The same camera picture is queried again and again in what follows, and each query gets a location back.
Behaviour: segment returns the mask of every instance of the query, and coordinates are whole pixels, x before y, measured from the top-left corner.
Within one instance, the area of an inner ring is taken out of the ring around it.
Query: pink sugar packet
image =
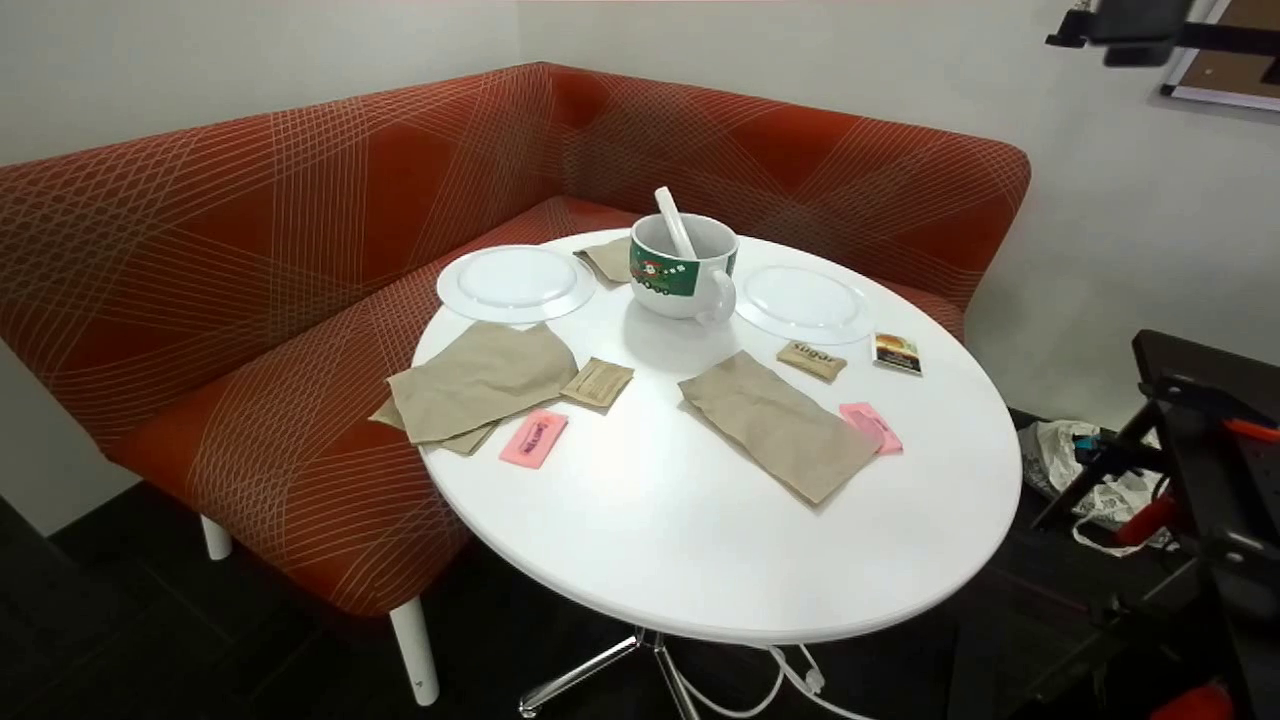
[[[561,414],[522,416],[522,424],[517,427],[517,437],[498,453],[498,459],[520,463],[520,469],[545,469],[545,459],[553,455],[563,424],[567,424],[567,416],[561,416]]]
[[[840,403],[840,420],[852,433],[876,437],[881,442],[881,455],[899,455],[902,442],[884,424],[884,416],[871,403]]]

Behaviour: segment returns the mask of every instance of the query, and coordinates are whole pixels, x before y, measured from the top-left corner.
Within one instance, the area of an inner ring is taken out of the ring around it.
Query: paper plate
[[[775,336],[845,346],[861,334],[863,297],[840,276],[772,265],[741,279],[737,311]]]
[[[572,256],[532,244],[505,244],[452,262],[438,271],[434,292],[442,310],[471,321],[536,325],[586,306],[590,279]]]

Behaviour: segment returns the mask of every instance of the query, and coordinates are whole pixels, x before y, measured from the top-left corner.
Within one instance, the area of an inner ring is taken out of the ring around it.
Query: napkin
[[[811,507],[826,506],[881,453],[871,437],[848,433],[848,424],[743,352],[682,382],[679,393],[702,424]]]
[[[399,416],[399,408],[395,408],[395,396],[385,402],[369,420],[391,424],[391,427],[402,433],[402,416]],[[476,447],[479,447],[493,433],[495,433],[495,420],[483,424],[483,427],[471,427],[471,433],[462,433],[462,437],[452,437],[452,442],[442,442],[438,447],[449,447],[449,453],[457,453],[457,455],[476,455]]]
[[[471,447],[495,420],[548,403],[574,378],[563,339],[536,325],[471,325],[438,358],[389,378],[391,408],[411,444]]]
[[[600,283],[614,288],[614,283],[632,283],[632,241],[619,238],[611,244],[590,244],[574,254],[596,276]]]

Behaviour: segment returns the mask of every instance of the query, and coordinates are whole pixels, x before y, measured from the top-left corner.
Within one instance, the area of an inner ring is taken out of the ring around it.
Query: corner booth seat
[[[682,207],[884,279],[958,336],[1026,189],[940,128],[520,64],[0,170],[0,334],[109,459],[357,617],[462,549],[369,420],[471,247]],[[415,660],[395,626],[409,673]]]

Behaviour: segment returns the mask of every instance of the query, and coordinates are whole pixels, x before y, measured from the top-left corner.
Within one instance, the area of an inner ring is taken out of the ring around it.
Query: plastic spoon
[[[669,191],[669,186],[654,189],[651,197],[654,197],[654,207],[663,212],[663,223],[669,223],[671,244],[674,244],[674,256],[694,262],[689,230],[679,222],[679,207],[674,207],[674,197]]]

